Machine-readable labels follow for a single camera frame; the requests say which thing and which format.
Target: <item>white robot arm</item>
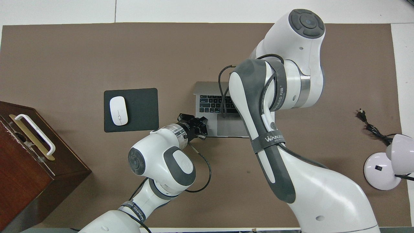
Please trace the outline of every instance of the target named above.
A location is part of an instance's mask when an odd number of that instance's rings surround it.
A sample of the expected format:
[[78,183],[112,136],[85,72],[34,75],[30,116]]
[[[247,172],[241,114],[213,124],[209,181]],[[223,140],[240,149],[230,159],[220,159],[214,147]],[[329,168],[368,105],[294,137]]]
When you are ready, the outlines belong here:
[[205,139],[206,121],[204,117],[180,114],[177,123],[150,132],[132,146],[128,154],[132,171],[148,177],[141,191],[118,210],[104,213],[80,232],[140,232],[141,223],[156,208],[175,199],[193,184],[194,165],[182,149],[196,137]]
[[[324,35],[325,26],[317,15],[293,10],[269,30],[250,59],[235,68],[229,91],[271,190],[291,207],[302,232],[379,233],[362,189],[337,172],[294,156],[271,114],[317,102],[323,89],[320,46]],[[133,199],[80,232],[140,232],[139,226],[154,209],[194,182],[194,166],[181,149],[195,137],[205,138],[204,123],[204,119],[181,115],[176,124],[137,142],[128,155],[130,166],[149,179]]]
[[294,157],[270,114],[309,107],[319,99],[324,35],[325,26],[313,12],[298,9],[285,15],[254,50],[254,59],[234,69],[230,95],[270,188],[291,207],[302,232],[379,233],[362,189],[337,172]]

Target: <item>laptop trackpad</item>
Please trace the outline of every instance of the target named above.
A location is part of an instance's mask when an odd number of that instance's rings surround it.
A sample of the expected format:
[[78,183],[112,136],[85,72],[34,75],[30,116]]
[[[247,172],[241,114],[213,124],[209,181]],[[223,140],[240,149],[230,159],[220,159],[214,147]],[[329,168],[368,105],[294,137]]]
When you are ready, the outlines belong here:
[[229,137],[248,137],[246,128],[239,114],[217,114],[217,135]]

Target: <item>black cable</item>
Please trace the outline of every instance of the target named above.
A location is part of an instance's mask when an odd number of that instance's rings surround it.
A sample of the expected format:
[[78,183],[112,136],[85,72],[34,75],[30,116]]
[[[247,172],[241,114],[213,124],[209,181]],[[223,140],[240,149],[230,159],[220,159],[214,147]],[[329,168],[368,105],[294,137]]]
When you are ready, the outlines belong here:
[[385,143],[386,146],[389,146],[392,143],[393,138],[390,138],[390,136],[396,135],[396,133],[392,133],[388,135],[381,134],[380,131],[377,129],[377,127],[368,123],[366,119],[365,111],[362,109],[359,109],[359,112],[356,114],[356,116],[366,124],[365,129],[370,131],[377,138],[381,139]]
[[299,154],[297,154],[297,153],[295,153],[295,152],[293,152],[293,151],[289,150],[286,146],[284,146],[284,145],[283,145],[283,143],[278,143],[277,145],[278,145],[278,146],[279,146],[282,150],[286,151],[286,152],[287,152],[287,153],[289,153],[290,155],[293,155],[293,156],[295,156],[296,158],[298,158],[298,159],[300,159],[300,160],[302,160],[302,161],[304,161],[304,162],[307,162],[307,163],[313,164],[313,165],[318,166],[318,167],[322,167],[322,168],[329,169],[327,166],[323,165],[322,163],[319,163],[319,162],[316,162],[316,161],[310,160],[310,159],[308,159],[308,158],[302,157],[302,156],[300,156]]
[[[261,96],[260,96],[260,112],[261,112],[261,114],[264,114],[265,113],[265,94],[266,94],[266,91],[267,91],[267,88],[270,86],[270,83],[274,80],[275,81],[275,87],[277,86],[277,81],[276,81],[276,72],[274,71],[274,69],[272,68],[272,70],[273,70],[273,74],[272,74],[272,76],[267,80],[267,82],[266,82],[266,84],[265,84],[265,86],[263,87],[263,89],[262,89],[262,93],[261,93]],[[272,104],[274,103],[274,101],[275,101],[275,99],[276,99],[276,95],[274,95],[274,97],[273,97],[273,102],[272,102]]]
[[137,191],[144,185],[145,181],[147,181],[148,177],[146,177],[141,184],[138,186],[138,188],[134,191],[134,193],[132,193],[131,197],[129,198],[129,201],[132,200],[132,198],[134,197],[134,195],[137,193]]
[[188,142],[188,145],[190,145],[191,146],[191,148],[193,148],[193,150],[198,154],[198,155],[200,155],[203,159],[204,159],[204,161],[206,161],[206,163],[207,163],[207,166],[208,166],[208,170],[209,170],[209,176],[208,176],[208,181],[207,181],[207,183],[204,185],[204,187],[203,188],[201,188],[201,189],[199,189],[199,190],[188,190],[188,189],[186,189],[185,191],[186,192],[191,192],[191,193],[195,193],[195,192],[200,192],[200,191],[202,191],[202,190],[204,190],[206,187],[207,187],[207,185],[210,183],[210,180],[211,180],[211,166],[210,166],[210,163],[208,162],[208,160],[200,153],[200,152],[198,152],[195,148],[194,148],[194,146],[191,144],[191,143],[189,143]]
[[221,75],[222,75],[222,74],[223,74],[223,72],[224,72],[225,70],[227,70],[228,68],[235,68],[235,67],[236,67],[236,65],[228,65],[228,66],[224,67],[224,68],[220,71],[220,73],[219,73],[219,89],[220,89],[220,94],[221,94],[221,105],[220,105],[220,111],[221,111],[221,109],[224,107],[224,115],[223,115],[223,118],[225,118],[225,117],[226,117],[226,114],[227,114],[227,107],[226,107],[226,105],[224,104],[224,99],[225,99],[225,97],[226,97],[227,92],[229,91],[229,88],[227,87],[226,91],[223,93],[223,89],[221,88]]
[[227,107],[226,107],[226,104],[225,104],[225,97],[226,97],[226,94],[227,94],[228,91],[229,91],[229,88],[227,87],[224,94],[221,95],[220,111],[223,109],[223,112],[224,112],[223,118],[226,118],[226,116],[227,116]]
[[258,58],[256,58],[256,59],[263,59],[263,58],[268,58],[268,57],[276,57],[276,58],[278,58],[278,59],[280,60],[280,62],[281,62],[282,64],[284,64],[284,60],[283,60],[283,58],[282,58],[280,55],[273,54],[273,53],[271,53],[271,54],[265,54],[265,55],[260,56],[260,57],[258,57]]
[[131,217],[132,219],[134,219],[137,223],[139,223],[143,228],[145,228],[147,231],[148,231],[148,233],[151,233],[151,231],[149,230],[149,228],[142,222],[142,221],[140,221],[139,219],[137,219],[137,218],[135,218],[134,216],[132,216],[132,215],[130,215],[130,214],[128,214],[127,212],[124,212],[125,214],[127,214],[127,215],[129,215],[129,217]]
[[395,177],[398,177],[398,178],[401,178],[401,179],[406,179],[406,180],[411,180],[411,181],[414,181],[414,177],[410,177],[410,176],[408,176],[409,174],[407,174],[407,175],[394,175]]

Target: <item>brown wooden box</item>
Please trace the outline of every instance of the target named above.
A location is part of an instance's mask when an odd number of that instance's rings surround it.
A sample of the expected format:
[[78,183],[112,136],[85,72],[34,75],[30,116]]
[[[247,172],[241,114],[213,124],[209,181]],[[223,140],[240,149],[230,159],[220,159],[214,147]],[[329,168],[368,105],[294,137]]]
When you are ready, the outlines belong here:
[[[10,114],[25,114],[33,120],[55,145],[54,161],[30,146],[32,140]],[[20,121],[50,148],[28,121]],[[42,222],[90,173],[35,109],[0,101],[1,232],[18,233]]]

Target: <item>wanneed strap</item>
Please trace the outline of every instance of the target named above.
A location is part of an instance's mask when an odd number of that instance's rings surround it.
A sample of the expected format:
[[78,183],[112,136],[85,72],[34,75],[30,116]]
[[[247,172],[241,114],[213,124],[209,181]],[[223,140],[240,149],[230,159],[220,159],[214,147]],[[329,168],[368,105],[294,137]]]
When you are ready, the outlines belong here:
[[281,142],[286,142],[282,132],[279,130],[273,130],[253,139],[252,147],[255,154],[257,154],[259,151]]
[[138,216],[141,222],[145,222],[147,219],[144,212],[132,201],[126,201],[121,206],[130,208]]

